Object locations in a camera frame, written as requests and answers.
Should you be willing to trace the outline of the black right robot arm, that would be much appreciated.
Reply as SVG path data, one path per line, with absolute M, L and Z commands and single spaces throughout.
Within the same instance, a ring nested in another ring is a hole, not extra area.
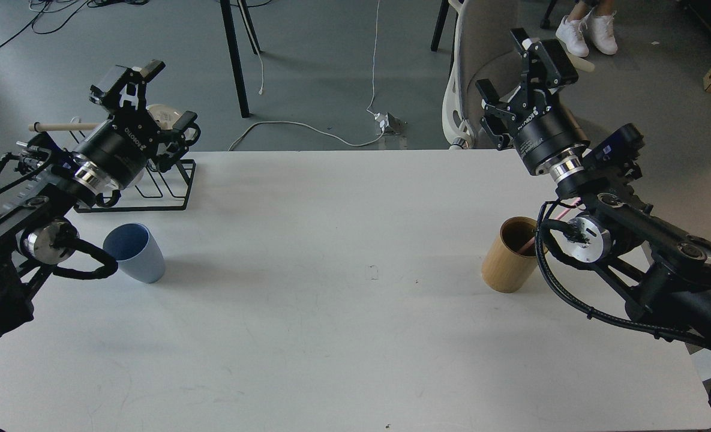
M 502 100 L 488 79 L 482 129 L 500 149 L 517 151 L 528 173 L 548 174 L 556 200 L 545 202 L 535 229 L 538 266 L 551 290 L 588 318 L 711 350 L 711 241 L 652 214 L 631 187 L 643 135 L 627 124 L 595 147 L 559 90 L 578 73 L 556 40 L 511 30 L 521 60 L 520 81 Z M 545 253 L 597 273 L 625 302 L 626 318 L 581 301 L 561 285 Z

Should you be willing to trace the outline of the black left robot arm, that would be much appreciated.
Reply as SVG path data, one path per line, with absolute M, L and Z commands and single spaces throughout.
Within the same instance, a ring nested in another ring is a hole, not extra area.
M 48 277 L 91 281 L 117 272 L 117 261 L 65 218 L 71 209 L 94 207 L 105 188 L 127 188 L 149 165 L 170 170 L 196 144 L 196 113 L 164 127 L 147 110 L 146 86 L 164 68 L 156 59 L 138 69 L 117 65 L 92 85 L 90 101 L 108 117 L 75 149 L 41 131 L 18 155 L 2 156 L 0 174 L 15 160 L 20 177 L 0 196 L 22 190 L 0 211 L 0 337 L 31 322 L 32 299 Z

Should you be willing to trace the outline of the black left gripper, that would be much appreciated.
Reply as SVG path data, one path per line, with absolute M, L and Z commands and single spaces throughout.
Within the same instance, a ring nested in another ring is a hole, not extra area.
M 201 131 L 196 112 L 185 110 L 172 130 L 161 130 L 146 110 L 146 85 L 165 67 L 157 59 L 137 69 L 115 65 L 90 87 L 89 100 L 114 115 L 94 128 L 72 152 L 78 164 L 73 180 L 92 194 L 108 187 L 128 188 L 155 155 L 158 143 L 155 168 L 168 172 L 198 142 Z

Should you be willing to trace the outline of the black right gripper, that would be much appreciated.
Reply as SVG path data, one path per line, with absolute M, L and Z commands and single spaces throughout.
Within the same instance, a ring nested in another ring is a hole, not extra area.
M 512 28 L 511 36 L 521 56 L 520 84 L 514 95 L 521 110 L 506 109 L 490 79 L 475 85 L 484 110 L 481 123 L 498 151 L 514 148 L 530 175 L 544 174 L 545 161 L 562 151 L 589 146 L 589 139 L 563 102 L 554 101 L 550 109 L 535 107 L 537 97 L 550 100 L 549 90 L 572 85 L 578 72 L 569 55 L 556 39 L 531 39 L 524 28 Z

